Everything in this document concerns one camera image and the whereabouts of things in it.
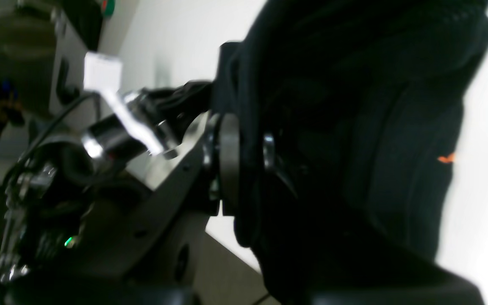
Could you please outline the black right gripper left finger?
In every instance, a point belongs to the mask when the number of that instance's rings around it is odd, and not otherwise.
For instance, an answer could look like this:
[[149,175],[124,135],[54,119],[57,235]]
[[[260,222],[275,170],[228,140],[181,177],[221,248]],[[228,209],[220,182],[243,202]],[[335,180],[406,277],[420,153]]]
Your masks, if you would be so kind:
[[238,200],[239,121],[210,116],[169,169],[144,181],[93,172],[85,149],[45,144],[19,179],[8,305],[194,305],[209,216]]

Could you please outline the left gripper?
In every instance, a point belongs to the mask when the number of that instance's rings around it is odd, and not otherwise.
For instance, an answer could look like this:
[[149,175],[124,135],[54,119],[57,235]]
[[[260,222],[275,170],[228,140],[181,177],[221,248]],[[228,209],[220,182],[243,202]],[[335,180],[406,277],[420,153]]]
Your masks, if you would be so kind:
[[212,86],[209,81],[190,81],[178,88],[126,94],[98,89],[112,114],[83,132],[83,147],[101,164],[127,163],[144,152],[174,158],[192,122],[208,109]]

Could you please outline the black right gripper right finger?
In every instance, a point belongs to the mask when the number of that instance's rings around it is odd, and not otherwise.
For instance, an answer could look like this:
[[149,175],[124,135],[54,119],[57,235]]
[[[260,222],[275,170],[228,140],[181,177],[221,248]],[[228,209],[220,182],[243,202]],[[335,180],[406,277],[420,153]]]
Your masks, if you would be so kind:
[[276,153],[275,137],[272,133],[263,134],[263,167],[265,172],[275,176],[298,199],[298,193],[283,159]]

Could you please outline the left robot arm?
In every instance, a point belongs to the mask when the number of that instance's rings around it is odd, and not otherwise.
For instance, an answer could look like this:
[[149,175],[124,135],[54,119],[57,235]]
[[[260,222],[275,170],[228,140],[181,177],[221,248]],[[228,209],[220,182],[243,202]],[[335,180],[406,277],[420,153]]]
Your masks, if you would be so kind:
[[116,114],[56,134],[95,93],[54,118],[5,179],[0,280],[70,275],[124,284],[192,284],[212,203],[203,152],[212,83],[140,89],[120,97],[145,146]]

